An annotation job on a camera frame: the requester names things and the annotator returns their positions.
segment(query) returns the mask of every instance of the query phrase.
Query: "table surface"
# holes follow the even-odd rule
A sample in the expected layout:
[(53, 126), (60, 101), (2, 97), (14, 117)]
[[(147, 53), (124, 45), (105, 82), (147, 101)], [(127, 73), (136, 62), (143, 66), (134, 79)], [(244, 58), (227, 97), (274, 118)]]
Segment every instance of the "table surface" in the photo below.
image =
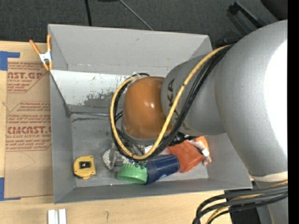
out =
[[(38, 44), (43, 52), (43, 43)], [(1, 51), (21, 52), (22, 58), (34, 54), (28, 42), (2, 42)], [(0, 70), (0, 101), (6, 100), (7, 72)], [(5, 165), (5, 102), (0, 104), (0, 177), (4, 177)], [(53, 196), (24, 197), (0, 202), (0, 223), (44, 224), (47, 211), (66, 209), (68, 224), (81, 223), (192, 223), (197, 207), (206, 199), (223, 191), (197, 192), (167, 196), (114, 199), (80, 203), (54, 204)], [(209, 214), (202, 218), (205, 223)], [(229, 214), (218, 217), (213, 224), (231, 224)]]

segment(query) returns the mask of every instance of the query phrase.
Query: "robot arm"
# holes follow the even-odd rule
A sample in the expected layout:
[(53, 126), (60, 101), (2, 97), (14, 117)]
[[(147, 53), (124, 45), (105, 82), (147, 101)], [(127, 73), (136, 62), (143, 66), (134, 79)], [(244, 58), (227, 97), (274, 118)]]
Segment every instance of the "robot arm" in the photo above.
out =
[[(196, 62), (181, 64), (166, 77), (161, 95), (166, 114), (166, 97), (178, 90)], [(286, 181), (286, 84), (287, 20), (260, 28), (229, 49), (199, 90), (180, 132), (226, 132), (259, 188)], [(269, 210), (273, 223), (288, 220), (287, 200)]]
[[(148, 94), (155, 95), (142, 98), (141, 104), (140, 99), (135, 98), (135, 91), (132, 99), (124, 100), (123, 110), (123, 120), (127, 123), (123, 123), (122, 128), (127, 140), (137, 144), (155, 140), (153, 148), (144, 155), (133, 154), (124, 147), (114, 125), (114, 103), (117, 104), (117, 97), (131, 82), (127, 80), (114, 95), (111, 106), (116, 141), (127, 156), (144, 161), (163, 150), (177, 132), (190, 137), (227, 133), (259, 187), (287, 181), (286, 69), (287, 20), (260, 28), (232, 47), (223, 47), (180, 64), (160, 85), (151, 79), (153, 82), (140, 90), (145, 93), (145, 89), (149, 89)], [(129, 97), (130, 90), (138, 88), (138, 84), (143, 84), (142, 80), (145, 81), (139, 79), (130, 85), (126, 96)], [(138, 119), (138, 113), (145, 115), (151, 108), (159, 111), (158, 117), (150, 115), (132, 129), (130, 124), (135, 122), (132, 119), (128, 123), (128, 109), (134, 109), (134, 118)], [(167, 119), (160, 132), (164, 116)], [(146, 122), (148, 126), (142, 134)], [(135, 137), (130, 136), (133, 133), (129, 130), (134, 130)], [(273, 223), (288, 220), (287, 200), (270, 205), (269, 210)]]

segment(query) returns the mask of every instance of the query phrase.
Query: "cardboard box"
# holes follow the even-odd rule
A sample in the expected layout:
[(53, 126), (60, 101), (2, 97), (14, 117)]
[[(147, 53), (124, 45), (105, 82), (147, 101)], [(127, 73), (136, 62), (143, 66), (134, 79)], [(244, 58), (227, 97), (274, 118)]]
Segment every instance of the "cardboard box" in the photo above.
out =
[[(44, 43), (38, 43), (44, 52)], [(29, 42), (0, 42), (19, 52), (8, 59), (5, 136), (5, 198), (53, 194), (49, 73)]]
[[(207, 35), (51, 24), (49, 34), (55, 203), (251, 187), (226, 134), (208, 137), (213, 162), (207, 167), (151, 185), (118, 181), (101, 160), (112, 142), (108, 105), (118, 82), (138, 72), (165, 77), (180, 63), (209, 53)], [(85, 155), (94, 156), (97, 175), (82, 180), (72, 165)]]

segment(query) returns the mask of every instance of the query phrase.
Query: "gray robot arm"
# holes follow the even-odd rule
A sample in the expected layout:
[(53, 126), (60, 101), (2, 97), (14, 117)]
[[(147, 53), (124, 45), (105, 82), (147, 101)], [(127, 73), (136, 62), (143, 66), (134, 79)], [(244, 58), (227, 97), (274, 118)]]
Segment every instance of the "gray robot arm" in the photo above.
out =
[[(161, 91), (166, 115), (168, 97), (175, 97), (200, 59), (183, 63), (167, 75)], [(176, 108), (178, 114), (185, 98)], [(252, 32), (229, 49), (204, 81), (180, 132), (191, 136), (227, 133), (257, 185), (271, 186), (288, 179), (286, 104), (287, 20)], [(270, 205), (269, 210), (273, 223), (288, 222), (287, 199)]]

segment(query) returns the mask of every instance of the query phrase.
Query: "yellow cable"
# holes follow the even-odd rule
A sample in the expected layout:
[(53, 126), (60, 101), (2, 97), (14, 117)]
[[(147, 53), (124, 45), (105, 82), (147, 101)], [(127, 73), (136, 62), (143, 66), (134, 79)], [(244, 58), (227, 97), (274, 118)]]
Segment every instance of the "yellow cable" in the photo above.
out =
[(215, 50), (213, 50), (212, 52), (210, 52), (209, 54), (207, 54), (200, 62), (198, 62), (198, 64), (192, 69), (192, 71), (189, 73), (189, 75), (187, 76), (187, 78), (185, 79), (184, 83), (181, 85), (180, 89), (178, 90), (178, 93), (173, 101), (173, 104), (171, 106), (171, 109), (168, 113), (168, 116), (165, 120), (165, 123), (162, 127), (162, 130), (156, 140), (156, 142), (154, 143), (153, 147), (146, 153), (146, 154), (143, 154), (143, 155), (136, 155), (136, 154), (133, 154), (131, 153), (124, 145), (123, 143), (121, 142), (119, 136), (118, 136), (118, 133), (116, 131), (116, 127), (115, 127), (115, 123), (114, 123), (114, 114), (113, 114), (113, 107), (114, 107), (114, 103), (115, 103), (115, 99), (116, 99), (116, 96), (118, 94), (118, 92), (121, 90), (121, 88), (127, 84), (128, 82), (130, 82), (131, 80), (133, 80), (134, 78), (129, 78), (128, 80), (126, 80), (123, 84), (120, 85), (120, 87), (116, 90), (116, 92), (114, 93), (114, 96), (112, 98), (112, 102), (111, 102), (111, 106), (110, 106), (110, 119), (111, 119), (111, 127), (112, 127), (112, 131), (114, 133), (114, 136), (116, 138), (116, 141), (117, 143), (119, 144), (119, 146), (122, 148), (122, 150), (130, 157), (132, 157), (133, 159), (136, 159), (136, 160), (143, 160), (143, 159), (146, 159), (147, 157), (149, 157), (155, 150), (156, 148), (158, 147), (160, 141), (162, 140), (166, 130), (167, 130), (167, 127), (170, 123), (170, 120), (172, 118), (172, 115), (175, 111), (175, 108), (177, 107), (177, 104), (178, 104), (178, 101), (181, 97), (181, 95), (183, 94), (183, 91), (186, 87), (186, 85), (189, 83), (189, 81), (191, 80), (191, 78), (194, 76), (194, 74), (198, 71), (198, 69), (207, 61), (209, 60), (212, 56), (214, 56), (218, 51), (222, 50), (223, 48), (225, 48), (226, 46), (223, 46), (223, 47), (220, 47), (220, 48), (217, 48)]

